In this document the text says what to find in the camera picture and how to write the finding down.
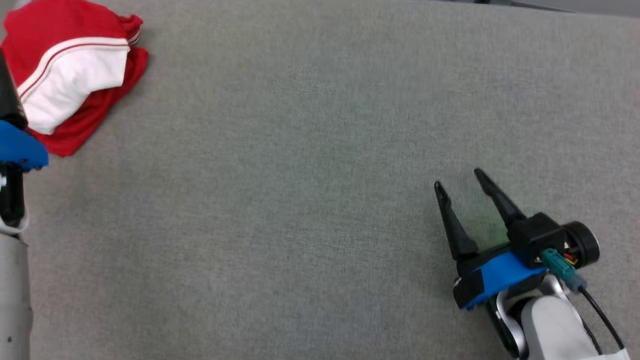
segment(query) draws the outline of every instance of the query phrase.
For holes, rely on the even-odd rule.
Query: red cloth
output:
[[[147,68],[147,58],[147,50],[132,47],[127,57],[127,69],[121,87],[93,92],[80,110],[58,126],[53,135],[42,135],[36,131],[33,131],[33,134],[50,153],[63,157],[73,155],[100,126],[110,107],[135,86]]]
[[[46,87],[43,84],[47,84],[47,81],[56,81],[56,77],[48,75],[56,66],[63,66],[61,62],[56,64],[58,59],[74,56],[76,49],[97,51],[118,48],[126,51],[138,41],[141,25],[142,20],[138,16],[122,17],[102,5],[85,0],[37,0],[10,12],[4,22],[7,37],[1,47],[25,108],[31,106],[29,101],[43,101],[42,97],[35,94]],[[56,123],[57,127],[51,135],[33,131],[49,152],[59,156],[73,155],[100,126],[109,108],[133,88],[146,69],[148,53],[141,47],[131,47],[126,57],[125,67],[122,67],[124,58],[119,62],[120,74],[124,68],[122,86],[107,89],[95,87],[94,90],[104,90],[78,95],[74,98],[77,99],[75,106],[73,101],[61,103],[56,102],[55,98],[46,103],[36,103],[41,105],[40,108],[43,108],[42,104],[48,106],[44,107],[47,109],[45,114],[50,114],[48,109],[51,108],[69,109],[66,114],[73,113],[60,125],[57,125],[60,122]],[[64,83],[65,86],[72,84],[73,81]],[[66,94],[63,86],[56,93]]]

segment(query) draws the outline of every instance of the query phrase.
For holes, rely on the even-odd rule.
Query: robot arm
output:
[[[474,170],[507,228],[509,242],[478,251],[440,182],[434,185],[451,255],[458,269],[453,295],[460,309],[484,306],[502,344],[515,359],[628,359],[620,337],[575,269],[600,257],[591,230],[580,222],[559,225],[544,213],[525,216],[483,172]],[[603,355],[597,340],[565,295],[562,282],[582,293],[620,347]]]
[[[0,359],[28,360],[33,324],[22,175],[48,165],[45,147],[28,132],[15,85],[0,52]]]

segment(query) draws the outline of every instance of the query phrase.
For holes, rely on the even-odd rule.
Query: folded garment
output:
[[[51,135],[92,92],[122,86],[141,25],[85,0],[38,0],[10,12],[1,47],[30,128]]]
[[[138,82],[147,67],[147,50],[132,47],[122,86],[99,90],[86,98],[80,109],[62,123],[52,135],[34,132],[47,150],[58,156],[71,156],[100,126],[112,105],[118,102]]]

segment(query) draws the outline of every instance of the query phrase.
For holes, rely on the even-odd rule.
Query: red stripe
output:
[[[36,79],[36,81],[33,82],[33,84],[31,84],[31,86],[29,86],[28,88],[26,88],[25,91],[22,92],[22,94],[20,94],[20,98],[22,98],[24,96],[24,94],[26,94],[27,92],[29,92],[29,90],[31,90],[31,88],[33,88],[39,81],[40,79],[42,79],[42,76],[44,76],[44,74],[47,73],[47,69],[49,68],[49,65],[51,64],[51,62],[53,61],[53,59],[60,53],[62,53],[63,51],[67,51],[69,49],[73,49],[74,47],[79,47],[79,46],[93,46],[93,45],[100,45],[100,46],[126,46],[128,47],[129,45],[125,45],[125,44],[98,44],[98,43],[92,43],[92,44],[77,44],[77,45],[71,45],[68,46],[64,49],[60,49],[59,51],[57,51],[55,54],[53,54],[50,58],[49,61],[47,61],[47,65],[45,65],[44,70],[42,71],[42,73],[40,74],[40,76],[38,76],[38,78]]]

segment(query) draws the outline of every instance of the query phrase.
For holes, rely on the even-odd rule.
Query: teal connector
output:
[[[575,275],[575,268],[567,263],[562,255],[554,249],[547,249],[542,252],[542,264],[545,265],[551,274],[558,276],[560,280],[567,282]]]

